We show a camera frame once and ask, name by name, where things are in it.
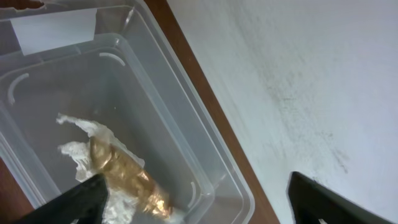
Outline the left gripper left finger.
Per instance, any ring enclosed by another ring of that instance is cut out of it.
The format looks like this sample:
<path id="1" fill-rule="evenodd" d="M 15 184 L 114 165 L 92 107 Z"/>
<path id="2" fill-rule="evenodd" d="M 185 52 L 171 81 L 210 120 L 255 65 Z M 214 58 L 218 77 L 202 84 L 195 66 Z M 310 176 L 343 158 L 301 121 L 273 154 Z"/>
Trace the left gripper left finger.
<path id="1" fill-rule="evenodd" d="M 104 175 L 96 174 L 14 223 L 101 224 L 107 199 Z"/>

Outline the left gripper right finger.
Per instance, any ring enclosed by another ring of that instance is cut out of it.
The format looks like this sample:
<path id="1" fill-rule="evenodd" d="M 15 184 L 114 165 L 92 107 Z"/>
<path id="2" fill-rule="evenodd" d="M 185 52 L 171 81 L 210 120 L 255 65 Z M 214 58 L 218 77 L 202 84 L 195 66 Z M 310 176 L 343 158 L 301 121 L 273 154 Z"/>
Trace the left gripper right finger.
<path id="1" fill-rule="evenodd" d="M 287 193 L 295 223 L 391 224 L 297 171 L 290 173 Z"/>

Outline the white tissue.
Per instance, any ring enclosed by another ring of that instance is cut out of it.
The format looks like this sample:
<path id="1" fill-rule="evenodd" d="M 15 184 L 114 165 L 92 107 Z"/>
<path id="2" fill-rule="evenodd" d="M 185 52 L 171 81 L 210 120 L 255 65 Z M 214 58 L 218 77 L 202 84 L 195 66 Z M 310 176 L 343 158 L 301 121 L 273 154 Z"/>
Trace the white tissue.
<path id="1" fill-rule="evenodd" d="M 131 156 L 142 168 L 144 168 L 145 162 L 143 159 L 134 155 L 129 151 L 125 144 L 123 144 L 118 138 L 115 137 L 112 130 L 107 126 L 100 124 L 96 121 L 90 121 L 86 119 L 80 119 L 65 114 L 59 114 L 56 122 L 58 124 L 71 123 L 79 127 L 88 135 L 88 142 L 77 142 L 72 141 L 63 145 L 59 145 L 58 150 L 66 156 L 71 157 L 77 164 L 75 179 L 79 182 L 84 182 L 96 174 L 101 174 L 94 170 L 91 158 L 90 158 L 90 138 L 97 137 L 98 139 L 110 143 L 117 148 L 126 152 Z M 124 193 L 122 190 L 112 189 L 106 181 L 108 189 L 108 199 L 104 208 L 103 223 L 131 223 L 135 213 L 144 213 L 155 219 L 163 221 L 165 223 L 183 223 L 185 213 L 175 208 L 169 198 L 170 204 L 173 208 L 173 212 L 168 219 L 159 219 L 151 215 L 150 213 L 143 212 L 139 205 L 138 199 Z"/>

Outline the gold snack wrapper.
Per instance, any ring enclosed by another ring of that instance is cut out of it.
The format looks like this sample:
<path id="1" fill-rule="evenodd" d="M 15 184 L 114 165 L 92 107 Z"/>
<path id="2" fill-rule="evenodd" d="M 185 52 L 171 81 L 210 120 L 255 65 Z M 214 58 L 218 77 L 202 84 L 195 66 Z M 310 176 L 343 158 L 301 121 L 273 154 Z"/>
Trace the gold snack wrapper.
<path id="1" fill-rule="evenodd" d="M 91 137 L 90 158 L 94 170 L 105 176 L 112 189 L 138 199 L 143 212 L 163 220 L 170 218 L 173 208 L 168 193 L 126 152 Z"/>

